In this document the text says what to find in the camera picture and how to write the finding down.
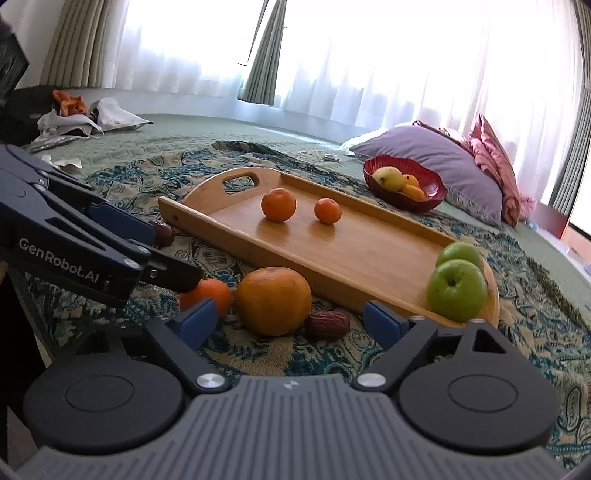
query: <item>black circular pad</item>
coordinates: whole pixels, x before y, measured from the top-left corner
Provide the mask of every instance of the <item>black circular pad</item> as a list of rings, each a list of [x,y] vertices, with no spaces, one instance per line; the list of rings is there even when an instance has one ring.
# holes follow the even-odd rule
[[[427,437],[486,455],[544,443],[558,412],[554,387],[531,365],[483,352],[419,368],[402,382],[399,401]]]
[[[49,368],[27,391],[28,427],[37,441],[86,455],[121,452],[148,442],[180,416],[183,390],[152,364],[84,356]]]

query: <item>wooden tray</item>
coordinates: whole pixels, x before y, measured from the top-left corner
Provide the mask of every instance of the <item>wooden tray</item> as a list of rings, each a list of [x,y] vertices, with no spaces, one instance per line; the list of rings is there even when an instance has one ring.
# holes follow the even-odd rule
[[[250,177],[254,187],[228,194],[223,182]],[[294,216],[271,222],[261,211],[261,197],[275,187],[297,199]],[[328,226],[317,221],[319,198],[337,201],[343,216]],[[403,316],[424,315],[458,326],[430,312],[426,285],[435,260],[450,237],[354,197],[277,170],[244,167],[215,175],[198,185],[182,203],[159,198],[162,217],[192,235],[255,267],[298,271],[319,297],[362,312],[377,299]],[[485,263],[489,296],[479,317],[499,322],[499,292]]]

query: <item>patterned blanket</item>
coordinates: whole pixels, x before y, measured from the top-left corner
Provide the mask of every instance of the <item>patterned blanket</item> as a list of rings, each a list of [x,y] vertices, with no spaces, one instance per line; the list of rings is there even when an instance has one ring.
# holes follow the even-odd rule
[[[264,166],[286,171],[347,194],[378,203],[361,182],[297,161],[257,144],[217,142],[198,151],[162,155],[99,171],[87,181],[109,202],[148,221],[159,218],[157,198],[180,200],[206,177],[239,166]],[[591,336],[588,320],[568,304],[547,272],[529,259],[512,238],[467,225],[443,215],[418,216],[403,212],[452,237],[476,245],[494,271],[501,297],[500,331],[550,380],[560,394],[562,411],[547,450],[572,468],[591,452]],[[166,249],[199,264],[205,275],[232,289],[249,265],[204,242],[177,235]],[[56,354],[92,323],[122,328],[156,314],[178,311],[176,295],[140,284],[122,309],[64,291],[34,277],[28,286],[42,315],[44,343]],[[314,299],[314,309],[337,309]],[[352,314],[349,334],[338,342],[308,342],[296,333],[275,339],[251,335],[231,312],[210,336],[200,354],[232,378],[241,374],[310,375],[340,373],[351,379],[382,353]]]

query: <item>tray handle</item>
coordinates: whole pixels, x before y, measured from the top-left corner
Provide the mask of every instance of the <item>tray handle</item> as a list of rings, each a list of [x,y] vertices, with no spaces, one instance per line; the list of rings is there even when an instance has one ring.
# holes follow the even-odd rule
[[[254,187],[242,192],[224,191],[225,181],[249,177]],[[197,185],[182,201],[183,205],[210,214],[251,197],[267,193],[281,183],[281,173],[271,168],[240,167],[218,173]]]

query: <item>green apple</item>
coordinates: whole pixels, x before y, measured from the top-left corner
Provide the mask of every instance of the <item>green apple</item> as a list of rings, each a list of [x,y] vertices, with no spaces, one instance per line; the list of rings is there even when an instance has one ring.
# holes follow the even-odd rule
[[[487,296],[484,275],[476,265],[460,258],[439,265],[427,285],[429,308],[454,322],[473,319]]]
[[[482,255],[474,245],[467,244],[466,242],[454,242],[449,244],[441,251],[437,257],[435,265],[438,267],[439,265],[456,258],[461,258],[462,260],[467,260],[470,263],[475,264],[484,274],[484,262],[482,261]]]
[[[396,167],[381,167],[374,171],[372,175],[382,187],[391,192],[397,192],[404,185],[402,172]]]

